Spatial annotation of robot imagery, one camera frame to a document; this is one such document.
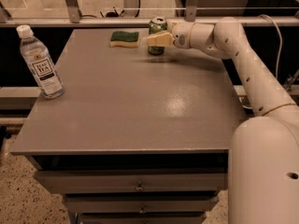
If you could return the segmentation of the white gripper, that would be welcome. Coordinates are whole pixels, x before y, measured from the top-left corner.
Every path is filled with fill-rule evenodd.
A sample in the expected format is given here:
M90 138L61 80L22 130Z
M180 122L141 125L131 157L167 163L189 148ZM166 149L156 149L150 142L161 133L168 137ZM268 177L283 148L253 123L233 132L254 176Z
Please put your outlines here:
M189 49L190 33L193 27L193 22L167 21L167 31L172 31L172 34L167 31L162 31L147 37L147 44L154 47L169 47L174 45L179 49Z

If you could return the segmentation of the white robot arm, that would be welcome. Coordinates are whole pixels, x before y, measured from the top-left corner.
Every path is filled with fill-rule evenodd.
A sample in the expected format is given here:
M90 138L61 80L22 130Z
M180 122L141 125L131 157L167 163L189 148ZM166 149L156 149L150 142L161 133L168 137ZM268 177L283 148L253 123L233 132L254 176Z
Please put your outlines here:
M229 224L299 224L299 106L249 44L242 24L179 22L150 46L199 49L235 65L254 116L235 130L228 160Z

